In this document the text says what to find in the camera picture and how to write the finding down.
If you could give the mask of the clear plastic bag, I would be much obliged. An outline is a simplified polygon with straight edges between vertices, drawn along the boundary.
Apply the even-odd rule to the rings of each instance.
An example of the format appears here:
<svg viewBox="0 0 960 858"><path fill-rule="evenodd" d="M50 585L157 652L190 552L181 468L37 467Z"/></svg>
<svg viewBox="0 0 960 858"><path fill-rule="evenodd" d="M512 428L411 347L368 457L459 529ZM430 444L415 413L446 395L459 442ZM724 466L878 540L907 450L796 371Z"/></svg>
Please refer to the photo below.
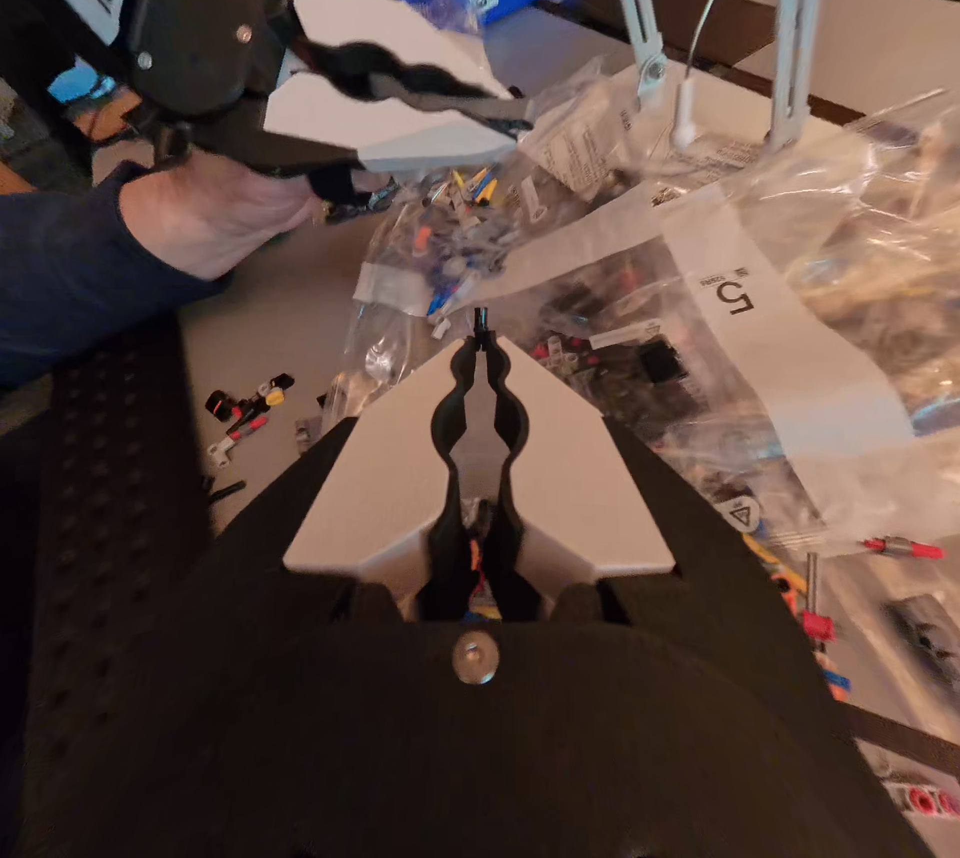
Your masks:
<svg viewBox="0 0 960 858"><path fill-rule="evenodd" d="M537 166L593 206L642 186L664 204L753 165L761 145L726 125L695 124L677 148L675 89L638 97L637 73L610 75L602 57L535 97L534 130L520 149Z"/></svg>

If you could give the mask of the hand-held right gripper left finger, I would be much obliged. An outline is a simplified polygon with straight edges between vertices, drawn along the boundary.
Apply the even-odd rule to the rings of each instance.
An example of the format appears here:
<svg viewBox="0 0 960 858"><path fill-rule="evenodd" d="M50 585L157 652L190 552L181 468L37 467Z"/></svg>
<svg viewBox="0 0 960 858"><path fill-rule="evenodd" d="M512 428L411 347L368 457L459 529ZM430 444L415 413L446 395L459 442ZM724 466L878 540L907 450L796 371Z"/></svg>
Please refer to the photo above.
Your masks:
<svg viewBox="0 0 960 858"><path fill-rule="evenodd" d="M381 585L457 621L475 585L453 447L467 431L476 343L457 340L354 420L288 547L288 571Z"/></svg>

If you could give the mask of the pile of clear lego bags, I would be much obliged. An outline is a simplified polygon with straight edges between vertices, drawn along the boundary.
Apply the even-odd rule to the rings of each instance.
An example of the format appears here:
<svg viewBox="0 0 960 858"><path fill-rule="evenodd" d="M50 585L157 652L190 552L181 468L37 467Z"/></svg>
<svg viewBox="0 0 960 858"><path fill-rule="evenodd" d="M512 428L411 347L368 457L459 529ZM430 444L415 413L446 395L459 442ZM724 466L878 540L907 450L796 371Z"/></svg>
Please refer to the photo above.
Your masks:
<svg viewBox="0 0 960 858"><path fill-rule="evenodd" d="M801 301L892 380L936 464L942 537L958 532L958 99L921 97L821 147L778 153L680 197L708 188L728 198ZM642 186L630 193L640 207L663 205ZM449 336L464 331L470 305L487 304L493 327L509 337L497 301L522 287L522 248L542 238L522 245L505 274L467 300ZM524 350L546 361L544 349ZM839 703L814 679L814 658L787 631L773 584L741 535L795 568L802 550L833 554L805 539L775 540L745 488L722 486L712 501L612 420L628 457L653 473L643 485L653 488L654 511L669 513L680 549L671 576L610 579L589 596L584 616L599 608L618 628L709 664L769 706L798 751L753 736L759 715L740 699L726 711L717 684L684 689L692 707L676 723L665 713L641 717L652 684L638 693L603 685L602 697L629 710L610 740L586 743L610 790L572 757L548 766L542 780L519 765L492 767L478 779L462 844L453 843L452 806L429 821L440 854L934 856L934 821L914 825L901 815L861 758L846 713L834 711Z"/></svg>

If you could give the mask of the black perforated pad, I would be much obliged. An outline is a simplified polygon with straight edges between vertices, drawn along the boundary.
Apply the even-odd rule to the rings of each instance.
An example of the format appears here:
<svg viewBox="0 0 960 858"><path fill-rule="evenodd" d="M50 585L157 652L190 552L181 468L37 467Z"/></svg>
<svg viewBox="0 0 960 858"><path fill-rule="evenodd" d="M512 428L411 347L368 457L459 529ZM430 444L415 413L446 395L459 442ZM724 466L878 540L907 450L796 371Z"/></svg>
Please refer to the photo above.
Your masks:
<svg viewBox="0 0 960 858"><path fill-rule="evenodd" d="M53 856L127 665L211 540L180 325L2 399L2 856Z"/></svg>

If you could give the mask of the person's left forearm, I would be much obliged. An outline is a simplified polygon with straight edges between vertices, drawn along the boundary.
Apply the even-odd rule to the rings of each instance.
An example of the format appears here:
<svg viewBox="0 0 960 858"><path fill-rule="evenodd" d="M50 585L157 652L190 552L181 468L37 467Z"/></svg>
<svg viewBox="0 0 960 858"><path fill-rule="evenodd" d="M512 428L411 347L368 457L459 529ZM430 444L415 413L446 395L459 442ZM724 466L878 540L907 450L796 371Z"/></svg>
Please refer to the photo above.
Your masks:
<svg viewBox="0 0 960 858"><path fill-rule="evenodd" d="M82 194L27 192L1 203L1 388L11 392L103 340L220 294L146 250L127 228L122 188L148 174L121 162Z"/></svg>

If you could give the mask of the small clear bag of pins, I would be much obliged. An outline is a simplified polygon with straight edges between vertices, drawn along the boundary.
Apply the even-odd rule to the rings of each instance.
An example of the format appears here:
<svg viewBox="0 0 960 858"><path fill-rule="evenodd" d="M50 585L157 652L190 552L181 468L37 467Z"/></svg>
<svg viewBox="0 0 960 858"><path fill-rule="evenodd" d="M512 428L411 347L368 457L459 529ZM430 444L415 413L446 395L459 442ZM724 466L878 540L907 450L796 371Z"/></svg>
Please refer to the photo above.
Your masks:
<svg viewBox="0 0 960 858"><path fill-rule="evenodd" d="M473 587L463 617L468 622L501 622L502 615L484 571L484 544L494 521L495 504L479 497L462 504L465 536L470 551Z"/></svg>

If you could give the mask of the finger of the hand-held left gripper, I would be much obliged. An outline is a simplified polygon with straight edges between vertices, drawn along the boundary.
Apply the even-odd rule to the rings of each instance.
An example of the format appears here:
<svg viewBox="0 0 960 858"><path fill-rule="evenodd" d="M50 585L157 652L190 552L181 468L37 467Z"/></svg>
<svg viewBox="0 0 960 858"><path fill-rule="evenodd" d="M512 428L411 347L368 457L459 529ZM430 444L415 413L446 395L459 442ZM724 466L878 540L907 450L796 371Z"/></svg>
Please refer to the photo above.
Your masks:
<svg viewBox="0 0 960 858"><path fill-rule="evenodd" d="M373 172L483 165L510 155L532 127L533 103L516 98L350 97L321 75L298 72L269 97L265 132L335 146Z"/></svg>
<svg viewBox="0 0 960 858"><path fill-rule="evenodd" d="M486 59L483 44L439 30L402 0L293 0L294 11L313 45L331 49L375 46L405 66L432 65L462 84L509 98Z"/></svg>

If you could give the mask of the large clear bag white label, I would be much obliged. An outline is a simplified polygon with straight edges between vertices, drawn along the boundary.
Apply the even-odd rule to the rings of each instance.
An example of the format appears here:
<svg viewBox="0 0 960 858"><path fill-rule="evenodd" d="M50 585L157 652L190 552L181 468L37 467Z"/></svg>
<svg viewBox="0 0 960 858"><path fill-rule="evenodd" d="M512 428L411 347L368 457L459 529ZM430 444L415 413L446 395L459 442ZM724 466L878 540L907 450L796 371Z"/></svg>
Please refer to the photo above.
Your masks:
<svg viewBox="0 0 960 858"><path fill-rule="evenodd" d="M941 481L901 396L708 188L602 207L523 247L508 335L704 496L829 554L942 540Z"/></svg>

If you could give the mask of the person's left hand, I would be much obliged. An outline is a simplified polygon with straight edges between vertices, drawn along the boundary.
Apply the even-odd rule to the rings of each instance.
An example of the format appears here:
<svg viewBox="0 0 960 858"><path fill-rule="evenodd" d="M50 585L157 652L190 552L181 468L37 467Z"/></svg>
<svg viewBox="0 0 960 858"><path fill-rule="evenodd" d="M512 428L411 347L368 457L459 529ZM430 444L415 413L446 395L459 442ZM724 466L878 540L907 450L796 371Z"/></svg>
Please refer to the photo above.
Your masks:
<svg viewBox="0 0 960 858"><path fill-rule="evenodd" d="M272 178L196 149L181 163L126 182L119 209L148 252L214 280L276 236L324 221L330 205L306 176Z"/></svg>

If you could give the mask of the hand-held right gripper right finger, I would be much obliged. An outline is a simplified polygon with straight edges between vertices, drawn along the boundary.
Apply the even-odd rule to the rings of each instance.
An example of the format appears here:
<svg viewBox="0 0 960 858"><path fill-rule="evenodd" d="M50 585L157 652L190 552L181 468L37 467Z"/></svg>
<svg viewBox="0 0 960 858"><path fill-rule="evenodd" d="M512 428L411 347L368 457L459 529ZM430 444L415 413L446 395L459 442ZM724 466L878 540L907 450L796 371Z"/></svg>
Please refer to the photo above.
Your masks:
<svg viewBox="0 0 960 858"><path fill-rule="evenodd" d="M486 338L507 447L484 574L502 618L533 621L575 586L671 572L675 558L594 406L514 342Z"/></svg>

